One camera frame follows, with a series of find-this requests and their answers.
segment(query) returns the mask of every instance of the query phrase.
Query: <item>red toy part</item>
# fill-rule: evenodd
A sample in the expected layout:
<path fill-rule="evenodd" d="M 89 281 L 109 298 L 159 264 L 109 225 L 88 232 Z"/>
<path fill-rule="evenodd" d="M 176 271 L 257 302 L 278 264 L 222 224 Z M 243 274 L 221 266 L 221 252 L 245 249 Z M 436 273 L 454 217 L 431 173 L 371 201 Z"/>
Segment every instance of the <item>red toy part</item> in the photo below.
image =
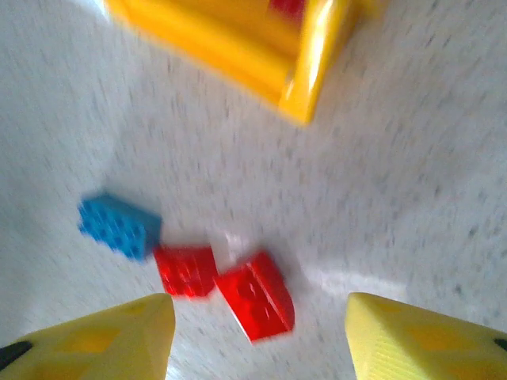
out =
<path fill-rule="evenodd" d="M 305 0 L 271 0 L 269 8 L 282 13 L 286 18 L 297 21 L 301 24 L 303 21 Z"/>
<path fill-rule="evenodd" d="M 205 297 L 215 287 L 212 247 L 159 246 L 154 250 L 162 285 L 170 295 Z"/>
<path fill-rule="evenodd" d="M 260 251 L 217 277 L 215 283 L 250 341 L 294 328 L 291 295 L 267 252 Z"/>

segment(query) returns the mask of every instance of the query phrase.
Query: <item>speckled floor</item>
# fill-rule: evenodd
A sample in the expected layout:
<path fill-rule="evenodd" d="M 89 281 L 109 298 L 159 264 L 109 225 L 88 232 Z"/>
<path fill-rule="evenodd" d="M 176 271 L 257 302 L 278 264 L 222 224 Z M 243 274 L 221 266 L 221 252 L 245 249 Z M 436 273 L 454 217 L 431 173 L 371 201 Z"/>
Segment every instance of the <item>speckled floor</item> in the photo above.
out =
<path fill-rule="evenodd" d="M 162 291 L 79 234 L 101 186 L 288 278 L 295 332 L 255 346 L 217 294 L 176 301 L 169 379 L 352 379 L 350 291 L 507 331 L 506 34 L 504 0 L 393 0 L 298 131 L 80 6 L 4 0 L 0 344 Z"/>

